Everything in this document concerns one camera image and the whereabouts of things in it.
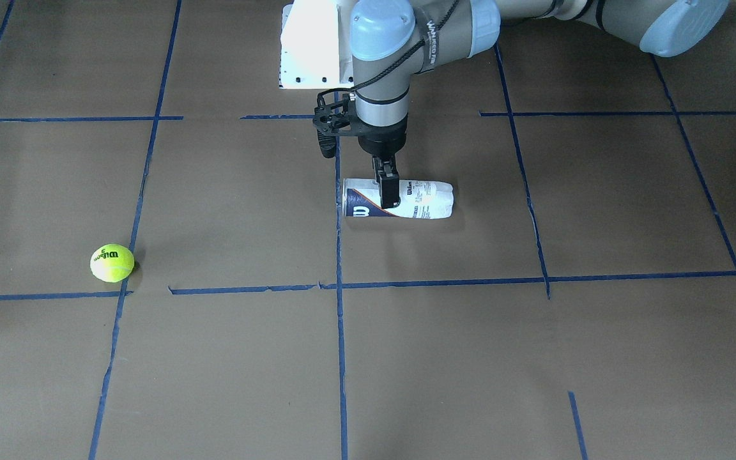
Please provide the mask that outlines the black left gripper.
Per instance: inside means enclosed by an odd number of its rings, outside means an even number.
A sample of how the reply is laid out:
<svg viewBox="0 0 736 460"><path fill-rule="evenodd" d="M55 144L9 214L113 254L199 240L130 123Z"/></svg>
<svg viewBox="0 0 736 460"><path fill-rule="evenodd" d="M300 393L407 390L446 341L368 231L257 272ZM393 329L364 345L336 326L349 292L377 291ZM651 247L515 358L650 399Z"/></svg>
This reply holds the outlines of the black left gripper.
<svg viewBox="0 0 736 460"><path fill-rule="evenodd" d="M357 136L360 147L373 155L372 165L378 184L379 204L384 210L400 204L400 177L395 155L406 145L406 134L407 120L401 120L385 127L366 125L365 133Z"/></svg>

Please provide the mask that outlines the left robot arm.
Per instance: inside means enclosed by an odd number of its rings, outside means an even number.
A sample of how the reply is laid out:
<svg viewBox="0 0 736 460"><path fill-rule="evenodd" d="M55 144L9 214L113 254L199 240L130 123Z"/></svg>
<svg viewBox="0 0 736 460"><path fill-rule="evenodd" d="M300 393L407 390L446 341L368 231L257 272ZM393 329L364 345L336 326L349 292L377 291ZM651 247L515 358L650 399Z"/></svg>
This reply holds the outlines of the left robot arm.
<svg viewBox="0 0 736 460"><path fill-rule="evenodd" d="M351 113L367 131L379 205L398 207L396 154L405 145L413 75L490 49L506 19L575 20L639 47L678 56L719 22L727 1L359 1L351 9Z"/></svg>

